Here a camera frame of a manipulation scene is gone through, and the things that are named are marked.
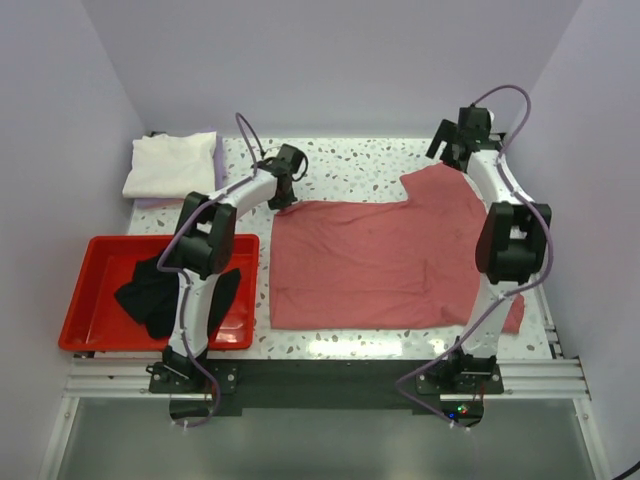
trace table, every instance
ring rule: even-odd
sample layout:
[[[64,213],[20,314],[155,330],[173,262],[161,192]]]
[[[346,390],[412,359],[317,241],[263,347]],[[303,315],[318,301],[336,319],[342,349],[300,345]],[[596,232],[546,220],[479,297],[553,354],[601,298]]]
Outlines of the table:
[[[309,157],[309,170],[295,184],[300,200],[396,202],[406,192],[399,177],[435,163],[425,156],[429,139],[406,138],[268,138],[265,148],[289,143]],[[223,140],[225,182],[245,176],[251,157],[241,138]],[[128,234],[171,234],[181,205],[145,209],[134,206]],[[250,359],[429,359],[447,349],[462,327],[423,330],[274,330],[269,321],[269,258],[274,213],[262,204],[236,226],[237,233],[260,237],[254,341],[247,350],[210,352],[213,358]],[[547,331],[553,328],[544,292],[524,294],[525,316],[518,335],[503,334],[499,359],[550,359]]]

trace pink cloth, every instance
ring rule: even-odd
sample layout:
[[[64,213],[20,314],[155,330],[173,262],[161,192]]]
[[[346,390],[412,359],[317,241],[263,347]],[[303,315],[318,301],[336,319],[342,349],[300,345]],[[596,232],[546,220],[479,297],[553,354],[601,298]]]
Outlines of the pink cloth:
[[[462,174],[443,164],[401,181],[404,202],[301,202],[276,215],[273,328],[415,329],[469,321],[485,207]],[[517,333],[523,313],[520,297],[504,331]]]

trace gray floor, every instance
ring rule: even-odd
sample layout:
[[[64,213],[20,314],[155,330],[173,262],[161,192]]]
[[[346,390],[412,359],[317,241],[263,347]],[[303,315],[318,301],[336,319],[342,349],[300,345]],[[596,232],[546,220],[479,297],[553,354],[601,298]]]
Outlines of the gray floor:
[[[592,480],[570,401],[494,401],[471,433],[402,411],[247,410],[191,430],[166,400],[85,400],[61,479]]]

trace gray wall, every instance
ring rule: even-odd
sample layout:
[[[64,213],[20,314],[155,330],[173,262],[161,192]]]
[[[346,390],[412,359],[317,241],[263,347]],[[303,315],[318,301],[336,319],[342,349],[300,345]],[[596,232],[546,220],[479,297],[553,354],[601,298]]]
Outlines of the gray wall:
[[[635,0],[584,0],[510,154],[523,186],[553,207],[551,311],[584,361],[616,471],[640,452],[639,17]]]
[[[36,478],[68,356],[58,334],[87,240],[118,204],[142,124],[75,0],[0,15],[0,478]]]
[[[84,0],[145,125],[423,136],[533,87],[580,0]],[[516,95],[494,102],[502,126]]]

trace black cloth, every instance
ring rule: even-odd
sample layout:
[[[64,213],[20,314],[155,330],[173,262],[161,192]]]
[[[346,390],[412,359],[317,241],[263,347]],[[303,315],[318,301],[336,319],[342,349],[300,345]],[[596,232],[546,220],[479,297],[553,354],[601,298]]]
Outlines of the black cloth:
[[[156,265],[160,255],[136,263],[131,282],[114,294],[116,301],[139,325],[144,325],[153,339],[171,335],[178,308],[178,274],[160,272]],[[240,285],[240,270],[220,276],[213,292],[207,335],[218,330],[229,312]]]

